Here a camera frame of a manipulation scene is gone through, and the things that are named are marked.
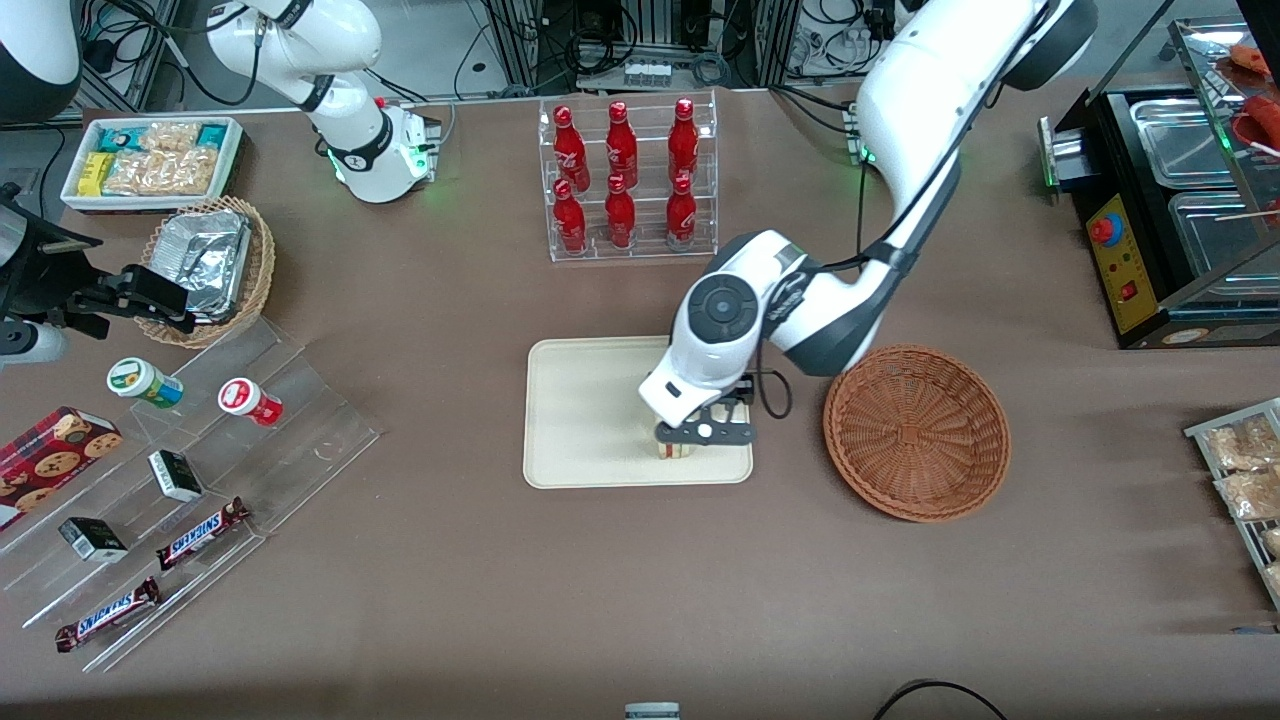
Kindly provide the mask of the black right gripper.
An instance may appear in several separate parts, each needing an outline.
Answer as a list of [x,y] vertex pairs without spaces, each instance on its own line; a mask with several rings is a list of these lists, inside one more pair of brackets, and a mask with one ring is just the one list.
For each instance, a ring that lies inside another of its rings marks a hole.
[[188,291],[147,266],[125,265],[118,291],[93,290],[106,273],[84,252],[101,240],[68,231],[26,210],[17,188],[3,190],[3,319],[69,329],[95,340],[110,316],[142,318],[189,333]]

